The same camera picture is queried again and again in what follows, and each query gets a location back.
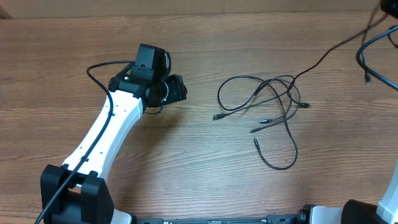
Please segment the thin black cable silver plugs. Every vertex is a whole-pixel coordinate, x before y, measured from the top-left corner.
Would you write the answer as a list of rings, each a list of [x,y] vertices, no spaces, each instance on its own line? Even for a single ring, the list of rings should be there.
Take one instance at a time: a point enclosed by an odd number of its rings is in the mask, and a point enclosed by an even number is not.
[[[292,162],[290,165],[286,166],[286,167],[277,167],[277,166],[272,165],[272,164],[269,163],[269,162],[267,161],[267,159],[264,157],[264,155],[263,155],[263,153],[262,153],[262,151],[261,151],[261,147],[260,147],[260,145],[259,145],[258,140],[257,140],[256,138],[253,138],[253,141],[254,141],[254,145],[255,145],[255,147],[256,147],[256,149],[257,149],[259,155],[260,155],[260,158],[265,162],[265,164],[266,164],[267,166],[269,166],[271,169],[274,169],[274,170],[287,170],[287,169],[291,168],[291,167],[296,163],[297,158],[298,158],[298,154],[299,154],[298,145],[297,145],[297,143],[296,143],[296,141],[295,141],[295,139],[294,139],[292,133],[290,132],[290,128],[289,128],[289,124],[288,124],[288,120],[297,112],[297,110],[295,110],[295,111],[293,112],[293,114],[290,115],[289,117],[287,116],[288,113],[289,113],[289,111],[290,111],[290,108],[291,108],[293,99],[291,99],[291,97],[289,97],[289,98],[290,98],[289,107],[288,107],[288,110],[285,110],[284,104],[283,104],[283,102],[282,102],[282,100],[281,100],[281,98],[280,98],[278,92],[277,92],[277,91],[275,90],[275,88],[271,85],[271,82],[273,82],[273,81],[277,81],[277,82],[280,82],[281,84],[283,84],[283,86],[285,86],[285,87],[287,88],[287,94],[288,94],[288,95],[290,94],[290,90],[289,90],[289,88],[287,87],[287,84],[286,84],[285,80],[281,80],[280,78],[273,79],[272,81],[271,81],[271,80],[265,81],[265,82],[261,85],[262,88],[263,88],[264,86],[269,86],[269,87],[271,88],[271,90],[275,93],[275,95],[276,95],[276,97],[277,97],[277,99],[278,99],[278,101],[279,101],[279,103],[280,103],[280,107],[282,108],[282,112],[283,112],[282,117],[279,118],[279,119],[277,120],[276,123],[270,124],[270,125],[266,126],[266,128],[269,128],[269,127],[271,127],[271,126],[276,126],[277,124],[280,124],[280,123],[284,123],[285,128],[286,128],[286,131],[287,131],[287,134],[289,135],[289,138],[290,138],[290,140],[292,141],[292,143],[293,143],[293,145],[294,145],[294,148],[295,148],[295,157],[294,157],[294,159],[293,159],[293,162]]]

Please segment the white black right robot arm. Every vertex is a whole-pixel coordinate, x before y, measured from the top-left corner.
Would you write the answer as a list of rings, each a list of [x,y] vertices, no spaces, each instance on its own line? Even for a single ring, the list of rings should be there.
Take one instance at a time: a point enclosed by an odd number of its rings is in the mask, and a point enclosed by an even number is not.
[[[397,84],[377,73],[366,65],[363,52],[376,41],[387,37],[390,43],[397,47],[391,38],[391,34],[397,32],[397,26],[390,27],[387,31],[373,37],[371,40],[361,43],[355,59],[364,70],[366,76],[372,76],[394,90]],[[304,205],[296,215],[286,219],[286,223],[397,223],[397,168],[394,169],[389,186],[378,204],[347,201],[343,207],[322,207],[316,205]]]

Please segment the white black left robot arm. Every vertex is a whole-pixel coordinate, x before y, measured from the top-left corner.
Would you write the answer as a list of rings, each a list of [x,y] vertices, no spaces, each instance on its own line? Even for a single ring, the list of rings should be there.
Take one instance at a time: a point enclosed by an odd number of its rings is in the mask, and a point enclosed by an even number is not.
[[[40,177],[44,223],[136,223],[115,208],[107,179],[121,145],[146,108],[185,100],[180,75],[160,79],[119,73],[109,82],[104,106],[85,138],[61,166],[48,165]]]

